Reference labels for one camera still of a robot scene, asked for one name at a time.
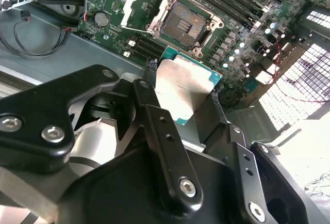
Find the silver screw head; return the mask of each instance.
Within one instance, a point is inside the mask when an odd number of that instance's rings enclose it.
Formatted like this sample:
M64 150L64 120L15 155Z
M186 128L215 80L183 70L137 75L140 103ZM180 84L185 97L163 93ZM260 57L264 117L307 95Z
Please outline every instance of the silver screw head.
M239 128L238 127L236 127L236 126L233 126L233 130L236 132L236 133L241 133L241 131L239 130Z
M268 148L266 148L266 146L261 145L260 147L265 153L268 153Z
M195 185L189 179L180 180L180 189L187 197L194 197L196 195Z
M263 210L259 207L258 204L255 204L254 202L249 203L249 208L251 211L251 214L260 222L265 222L266 216Z
M64 139L64 131L57 126L47 126L42 130L41 137L45 141L59 143Z
M22 127L22 121L13 116L5 116L0 118L0 131L15 132Z
M104 76L108 77L108 78L112 78L113 74L109 71L109 70L103 70L102 73L104 74Z

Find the capacitor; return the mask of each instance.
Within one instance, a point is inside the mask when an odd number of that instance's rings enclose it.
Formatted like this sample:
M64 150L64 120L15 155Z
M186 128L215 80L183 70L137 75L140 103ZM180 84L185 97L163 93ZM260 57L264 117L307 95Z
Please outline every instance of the capacitor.
M243 62L244 62L244 65L245 65L246 67L248 67L248 66L250 65L250 62L249 62L249 60L247 60L247 59L244 59Z
M282 31L277 29L275 32L278 34L280 38L285 38L285 34Z
M275 27L276 27L276 23L271 23L271 24L269 25L269 27L270 27L271 29L275 28Z
M107 26L109 24L109 18L107 17L107 15L103 12L98 12L95 17L95 23L99 26L99 27L104 27Z
M244 70L243 73L244 73L244 75L245 75L245 78L250 77L250 74L249 74L246 70Z

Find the motherboard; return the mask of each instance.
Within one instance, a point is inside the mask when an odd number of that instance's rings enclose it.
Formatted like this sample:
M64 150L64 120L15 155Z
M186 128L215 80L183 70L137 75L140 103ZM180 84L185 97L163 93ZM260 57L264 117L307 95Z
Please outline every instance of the motherboard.
M330 0L88 0L82 36L144 66L175 50L222 75L216 90L232 107L259 82L250 68L273 59L309 5Z

